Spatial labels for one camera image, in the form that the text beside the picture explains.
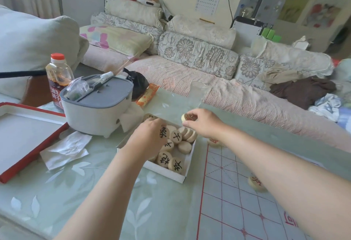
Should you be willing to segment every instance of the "white napkin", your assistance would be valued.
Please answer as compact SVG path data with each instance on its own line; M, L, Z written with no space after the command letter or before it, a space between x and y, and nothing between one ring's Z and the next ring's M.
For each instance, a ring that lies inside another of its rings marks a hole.
M62 167L65 164L88 155L84 148L92 136L78 131L70 134L54 145L44 149L40 155L49 170Z
M135 125L143 120L144 111L135 102L132 102L129 108L119 118L123 132L129 131Z

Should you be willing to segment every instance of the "hand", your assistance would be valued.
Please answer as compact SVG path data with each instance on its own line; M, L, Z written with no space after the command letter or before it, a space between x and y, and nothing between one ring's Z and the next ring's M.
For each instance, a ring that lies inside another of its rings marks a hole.
M160 138L162 126L166 126L162 119L148 118L135 129L125 147L129 152L147 161L158 154L161 147L167 143L167 138Z
M183 126L194 129L205 138L218 139L220 128L225 125L217 115L206 109L194 109L187 114L197 116L196 121L184 121Z

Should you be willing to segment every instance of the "round game piece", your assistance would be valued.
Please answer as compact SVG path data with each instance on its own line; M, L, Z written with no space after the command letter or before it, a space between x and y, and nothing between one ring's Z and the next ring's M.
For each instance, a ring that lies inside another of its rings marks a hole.
M171 136L169 137L169 139L177 145L182 141L182 134L180 134L178 130L174 130L173 132L171 132Z
M219 140L215 140L215 139L208 139L207 140L207 143L211 146L211 147L214 147L214 148L218 148L220 146L219 144Z
M172 142L172 140L168 139L167 143L165 145L162 146L161 151L168 151L171 152L174 148L174 143Z
M147 113L147 114L145 114L144 117L143 117L143 122L145 122L145 120L148 119L148 118L150 118L150 117L153 118L154 120L158 118L157 116L155 116L155 115L153 115L153 114Z
M190 128L188 128L188 131L184 134L183 136L183 140L187 140L188 138L191 137L191 135L193 134L193 130L191 130Z
M187 142L192 143L196 140L197 138L197 133L193 131L192 135L187 139Z
M195 121L196 118L197 118L197 117L185 113L185 114L182 115L182 123L183 123L184 121L188 121L188 120Z
M169 139L169 130L167 127L162 126L160 129L160 138L167 138Z
M151 157L150 159L148 159L148 161L153 163L156 160L157 156L158 156L158 154L156 154L154 157Z
M172 155L168 151L161 151L157 156L157 164L167 168Z
M178 131L180 134L182 134L182 136L184 136L185 133L188 131L188 128L182 126L181 128L178 129Z
M168 163L168 169L176 173L182 174L184 162L181 158L173 157Z
M178 144L178 150L183 154L189 154L191 152L191 144L187 141L182 141Z
M177 130L177 128L175 126L171 126L171 125L167 125L166 126L168 128L168 130L172 133L174 130Z
M259 191L259 192L267 191L265 186L262 184L260 180L258 180L256 176L250 176L248 178L248 184L256 191Z

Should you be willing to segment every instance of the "picture on wall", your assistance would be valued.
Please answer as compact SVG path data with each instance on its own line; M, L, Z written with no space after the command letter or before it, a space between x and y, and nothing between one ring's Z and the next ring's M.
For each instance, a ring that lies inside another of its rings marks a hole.
M278 19L296 23L309 0L285 0Z
M345 4L345 0L316 0L302 25L329 28Z

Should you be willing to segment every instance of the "bottle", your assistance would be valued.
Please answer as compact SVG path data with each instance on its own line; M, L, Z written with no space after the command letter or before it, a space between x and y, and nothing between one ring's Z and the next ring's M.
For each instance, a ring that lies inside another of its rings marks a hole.
M72 69L67 65L65 56L61 53L51 54L51 62L46 66L52 100L63 111L60 92L74 79Z

